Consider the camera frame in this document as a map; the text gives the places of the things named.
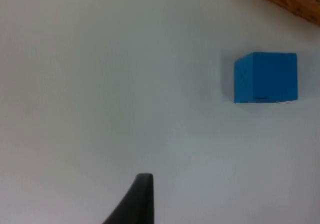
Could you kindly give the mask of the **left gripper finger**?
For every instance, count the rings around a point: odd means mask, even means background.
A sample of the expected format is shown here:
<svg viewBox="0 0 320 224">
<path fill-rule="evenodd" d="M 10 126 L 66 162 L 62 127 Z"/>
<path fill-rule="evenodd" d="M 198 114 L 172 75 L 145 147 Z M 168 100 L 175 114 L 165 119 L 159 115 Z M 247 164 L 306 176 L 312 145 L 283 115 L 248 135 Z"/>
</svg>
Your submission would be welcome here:
<svg viewBox="0 0 320 224">
<path fill-rule="evenodd" d="M 149 173 L 137 174 L 134 182 L 104 221 L 105 224 L 154 224 L 154 177 Z"/>
</svg>

